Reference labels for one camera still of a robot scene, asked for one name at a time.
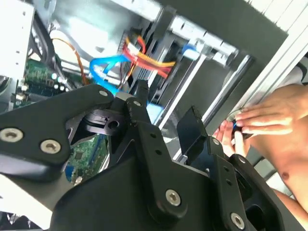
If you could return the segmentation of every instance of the silver screw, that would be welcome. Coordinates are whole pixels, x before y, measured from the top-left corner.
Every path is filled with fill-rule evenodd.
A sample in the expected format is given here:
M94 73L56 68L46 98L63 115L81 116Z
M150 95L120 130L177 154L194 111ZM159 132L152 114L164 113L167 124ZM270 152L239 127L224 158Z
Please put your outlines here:
M134 101L134 104L136 104L137 106L141 106L141 103L139 103L138 101Z
M166 199L173 206L179 206L181 204L180 195L173 189L168 189L166 191Z
M0 131L0 139L4 142L15 143L23 137L23 132L17 128L5 128Z
M240 230L245 229L245 223L243 219L236 213L231 213L230 215L233 224Z
M101 94L102 96L108 96L108 94L107 94L106 91L100 90L99 92L100 92L100 94Z
M239 156L239 160L240 160L243 164L246 163L246 161L245 161L241 156Z
M214 144L219 145L219 141L216 140L215 138L213 138L213 142L214 142Z
M48 154L56 154L61 150L61 144L55 140L45 140L40 144L40 149Z

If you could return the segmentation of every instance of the metal bracket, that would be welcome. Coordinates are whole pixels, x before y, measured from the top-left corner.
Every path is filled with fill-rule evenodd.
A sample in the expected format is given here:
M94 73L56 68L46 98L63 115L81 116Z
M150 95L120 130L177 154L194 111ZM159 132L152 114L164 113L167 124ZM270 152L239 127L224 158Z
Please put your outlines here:
M234 168L225 160L220 143L207 135L196 108L190 108L178 123L177 130L181 149L188 156L188 165L207 172L213 180L215 188L211 189L211 195L212 208L216 208L213 213L215 225L223 224L222 229L231 231L250 230Z
M106 89L89 85L1 114L0 173L40 181L58 178L81 119L97 107L108 108L112 100Z
M304 230L244 157L234 154L229 161L239 174L242 200L253 225L266 230Z

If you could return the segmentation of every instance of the blue object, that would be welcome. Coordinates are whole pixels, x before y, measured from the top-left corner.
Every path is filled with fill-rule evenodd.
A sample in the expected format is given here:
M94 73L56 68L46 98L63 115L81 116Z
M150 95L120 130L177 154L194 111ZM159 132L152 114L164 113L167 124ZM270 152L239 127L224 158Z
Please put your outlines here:
M191 45L191 44L186 44L186 45L184 45L183 48L182 48L182 54L184 54L185 51L187 51L187 50L193 50L193 51L195 51L195 50L196 50L196 47L193 46L193 45Z
M119 92L119 89L117 89L114 85L108 83L106 80L101 78L94 70L94 65L102 65L102 64L108 64L108 66L104 69L103 73L108 74L108 72L114 67L114 65L118 62L127 62L129 59L126 58L124 55L115 55L111 57L105 57L105 58L97 58L93 59L90 62L90 73L93 76L93 79L95 82L102 87L106 88L108 91L110 91L113 95L117 94Z
M114 85L108 83L108 81L104 80L101 78L94 70L95 65L102 65L102 64L108 64L108 66L104 69L103 73L108 74L108 72L114 67L114 65L118 62L127 62L129 59L127 59L126 56L124 55L116 55L112 57L106 57L106 58L97 58L93 59L90 62L90 73L93 76L94 81L98 84L101 85L102 87L106 88L108 91L110 91L113 95L116 95L120 90L116 88ZM154 123L161 112L163 111L163 107L149 103L147 105L147 111L150 117L150 120L152 123Z
M74 167L73 166L71 166L71 165L66 166L66 168L65 168L65 175L66 175L66 178L67 178L68 181L72 180L73 171L74 171Z

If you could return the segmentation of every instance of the capacitor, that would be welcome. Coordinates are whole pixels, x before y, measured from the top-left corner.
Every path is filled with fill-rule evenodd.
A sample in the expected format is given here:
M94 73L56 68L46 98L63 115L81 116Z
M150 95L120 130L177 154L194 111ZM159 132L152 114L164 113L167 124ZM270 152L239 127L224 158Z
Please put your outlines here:
M56 80L57 79L57 74L56 73L52 73L52 75L51 75L51 78L53 79L53 80Z

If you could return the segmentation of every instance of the electronic component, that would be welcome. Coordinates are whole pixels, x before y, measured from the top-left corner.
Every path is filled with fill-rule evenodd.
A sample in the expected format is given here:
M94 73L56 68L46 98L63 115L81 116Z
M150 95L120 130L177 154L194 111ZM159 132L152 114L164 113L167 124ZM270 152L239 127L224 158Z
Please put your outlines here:
M79 75L65 73L73 82L82 84ZM14 109L20 108L49 97L68 92L61 78L45 64L29 59L26 63L25 76L21 87L14 94ZM99 172L106 156L104 136L97 135L90 141L73 147L72 156L65 170L67 178L78 184Z
M65 170L66 177L72 184L78 184L99 172L107 156L106 142L103 135L97 135L72 149Z

